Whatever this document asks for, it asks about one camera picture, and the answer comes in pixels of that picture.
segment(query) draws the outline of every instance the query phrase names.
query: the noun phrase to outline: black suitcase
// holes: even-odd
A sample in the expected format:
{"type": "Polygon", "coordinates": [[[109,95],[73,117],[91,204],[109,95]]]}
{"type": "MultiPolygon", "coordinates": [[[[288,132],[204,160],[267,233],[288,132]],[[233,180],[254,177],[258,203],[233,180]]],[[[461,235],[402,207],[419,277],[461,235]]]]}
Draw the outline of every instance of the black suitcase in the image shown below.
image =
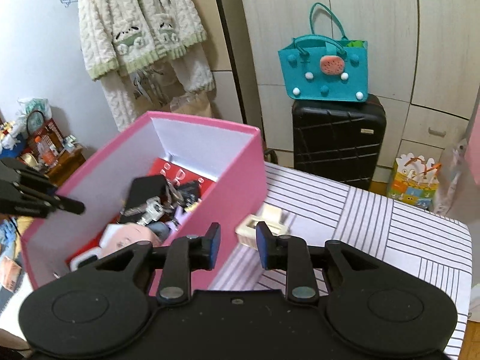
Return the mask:
{"type": "Polygon", "coordinates": [[[296,100],[292,118],[295,169],[369,188],[386,128],[376,96],[364,103],[296,100]]]}

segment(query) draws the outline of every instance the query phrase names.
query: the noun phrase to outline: bag handle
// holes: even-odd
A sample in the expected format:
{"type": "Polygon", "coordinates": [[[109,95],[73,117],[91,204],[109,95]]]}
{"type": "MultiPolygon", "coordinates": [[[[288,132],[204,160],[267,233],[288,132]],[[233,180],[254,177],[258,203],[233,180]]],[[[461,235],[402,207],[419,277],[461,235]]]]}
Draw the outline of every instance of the bag handle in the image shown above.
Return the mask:
{"type": "Polygon", "coordinates": [[[340,20],[338,20],[337,16],[335,16],[335,14],[330,10],[329,7],[327,7],[326,5],[322,4],[322,3],[315,3],[311,6],[311,9],[310,9],[310,30],[311,30],[311,33],[313,35],[315,35],[315,30],[314,30],[314,10],[315,10],[315,7],[317,5],[320,5],[323,9],[325,9],[328,14],[332,17],[333,21],[335,22],[335,24],[338,26],[338,28],[340,28],[340,32],[342,33],[342,40],[343,41],[347,41],[349,40],[349,38],[347,38],[347,36],[345,35],[345,31],[343,30],[343,26],[342,26],[342,23],[340,23],[340,20]]]}
{"type": "Polygon", "coordinates": [[[424,175],[426,175],[426,174],[427,174],[429,171],[431,171],[431,170],[435,170],[435,169],[436,169],[436,170],[438,171],[438,170],[440,170],[440,168],[442,167],[442,164],[441,164],[441,163],[434,163],[431,168],[427,168],[426,164],[425,164],[425,163],[422,161],[422,159],[419,158],[419,157],[413,157],[413,158],[411,158],[409,161],[407,161],[407,162],[405,163],[405,166],[410,165],[412,162],[416,162],[416,161],[420,161],[421,164],[423,165],[423,172],[422,172],[422,173],[423,173],[424,175]]]}
{"type": "Polygon", "coordinates": [[[324,42],[333,44],[337,49],[340,50],[341,54],[346,53],[345,49],[343,48],[343,46],[340,43],[338,43],[336,40],[333,40],[332,38],[329,38],[328,36],[316,35],[316,34],[303,35],[303,36],[299,36],[298,38],[292,38],[292,41],[293,41],[293,47],[296,48],[300,52],[300,54],[302,54],[304,56],[309,55],[310,53],[308,51],[306,51],[304,48],[295,44],[295,42],[298,42],[298,41],[324,41],[324,42]]]}
{"type": "Polygon", "coordinates": [[[30,114],[28,114],[27,116],[27,120],[26,120],[26,129],[27,129],[27,135],[30,137],[32,135],[32,133],[30,132],[30,130],[28,129],[28,121],[30,120],[30,117],[35,113],[35,112],[38,112],[40,115],[42,115],[42,118],[43,118],[43,123],[42,123],[42,126],[40,126],[36,131],[40,130],[40,128],[42,128],[43,126],[45,126],[45,115],[43,114],[42,111],[39,111],[38,109],[35,109],[33,110],[32,112],[30,112],[30,114]]]}

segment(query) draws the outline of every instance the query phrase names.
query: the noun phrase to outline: pink storage box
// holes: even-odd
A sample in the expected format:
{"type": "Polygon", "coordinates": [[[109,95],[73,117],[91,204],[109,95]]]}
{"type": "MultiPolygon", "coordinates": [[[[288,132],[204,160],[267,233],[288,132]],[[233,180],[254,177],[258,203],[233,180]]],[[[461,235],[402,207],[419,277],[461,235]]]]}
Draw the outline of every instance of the pink storage box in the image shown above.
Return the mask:
{"type": "MultiPolygon", "coordinates": [[[[201,204],[166,241],[203,235],[221,225],[213,271],[192,274],[193,289],[207,289],[237,245],[235,227],[266,197],[262,138],[256,127],[206,117],[147,112],[97,151],[62,186],[59,195],[85,204],[83,215],[56,211],[36,219],[22,237],[25,268],[34,288],[69,272],[65,260],[93,239],[119,213],[134,178],[147,174],[157,158],[215,181],[201,204]]],[[[159,278],[154,281],[155,290],[159,278]]]]}

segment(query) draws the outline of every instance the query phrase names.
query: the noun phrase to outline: metal screw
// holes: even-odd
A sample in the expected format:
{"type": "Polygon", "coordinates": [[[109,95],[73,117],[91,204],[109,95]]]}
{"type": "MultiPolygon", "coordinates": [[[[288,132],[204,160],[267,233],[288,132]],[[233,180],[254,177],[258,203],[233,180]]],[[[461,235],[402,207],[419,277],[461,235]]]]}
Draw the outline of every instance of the metal screw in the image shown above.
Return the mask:
{"type": "Polygon", "coordinates": [[[164,299],[178,299],[183,295],[180,287],[165,287],[160,290],[160,296],[164,299]]]}
{"type": "Polygon", "coordinates": [[[292,295],[298,299],[309,299],[315,296],[315,290],[311,287],[295,287],[292,295]]]}

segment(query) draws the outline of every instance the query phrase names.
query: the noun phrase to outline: striped tablecloth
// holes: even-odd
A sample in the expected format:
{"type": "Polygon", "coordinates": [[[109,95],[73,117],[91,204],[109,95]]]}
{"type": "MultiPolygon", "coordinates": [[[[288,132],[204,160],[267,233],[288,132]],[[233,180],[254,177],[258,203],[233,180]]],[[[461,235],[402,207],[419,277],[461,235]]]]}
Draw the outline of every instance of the striped tablecloth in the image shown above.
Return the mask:
{"type": "MultiPolygon", "coordinates": [[[[428,281],[457,306],[458,323],[445,348],[457,360],[470,302],[470,234],[457,220],[396,202],[332,180],[266,163],[265,203],[280,207],[292,235],[309,245],[339,239],[428,281]]],[[[327,294],[321,270],[318,288],[327,294]]],[[[211,290],[285,288],[284,271],[264,271],[258,252],[241,244],[210,286],[211,290]]]]}

